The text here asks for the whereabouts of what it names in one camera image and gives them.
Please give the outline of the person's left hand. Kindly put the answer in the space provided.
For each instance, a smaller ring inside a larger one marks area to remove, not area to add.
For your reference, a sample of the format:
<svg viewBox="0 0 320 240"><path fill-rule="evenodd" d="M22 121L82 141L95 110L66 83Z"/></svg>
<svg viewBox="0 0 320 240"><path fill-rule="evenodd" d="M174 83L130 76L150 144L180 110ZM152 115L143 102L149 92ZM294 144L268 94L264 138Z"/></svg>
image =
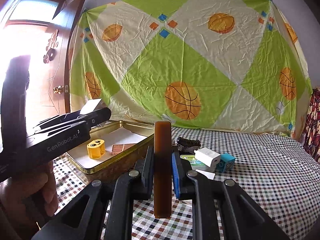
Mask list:
<svg viewBox="0 0 320 240"><path fill-rule="evenodd" d="M59 205L52 161L1 182L1 239L31 239L37 233L39 227L23 202L37 192L52 217Z"/></svg>

